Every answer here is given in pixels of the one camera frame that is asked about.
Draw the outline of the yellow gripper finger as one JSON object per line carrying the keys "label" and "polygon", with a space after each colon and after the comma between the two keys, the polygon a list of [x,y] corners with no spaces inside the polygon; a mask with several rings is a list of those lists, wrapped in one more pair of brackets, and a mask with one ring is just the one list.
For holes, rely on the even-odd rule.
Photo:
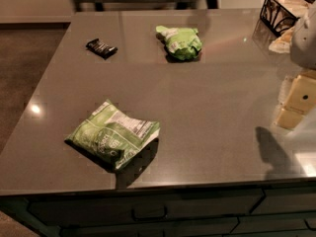
{"label": "yellow gripper finger", "polygon": [[316,71],[302,70],[295,77],[286,76],[278,96],[276,125],[293,130],[316,106]]}

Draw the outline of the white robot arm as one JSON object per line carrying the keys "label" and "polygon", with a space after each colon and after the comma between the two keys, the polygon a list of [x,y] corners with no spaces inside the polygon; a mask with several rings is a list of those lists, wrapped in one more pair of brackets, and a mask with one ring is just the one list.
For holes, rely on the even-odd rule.
{"label": "white robot arm", "polygon": [[294,26],[290,59],[302,68],[281,84],[275,124],[294,130],[316,106],[316,4]]}

